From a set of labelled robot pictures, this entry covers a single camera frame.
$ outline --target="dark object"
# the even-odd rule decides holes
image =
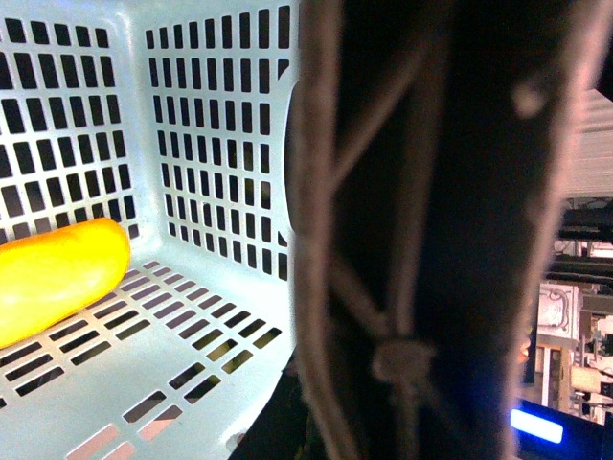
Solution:
[[[332,460],[512,454],[515,332],[612,7],[302,4],[297,356]]]
[[[294,460],[307,438],[307,408],[298,376],[283,372],[272,397],[229,460]]]

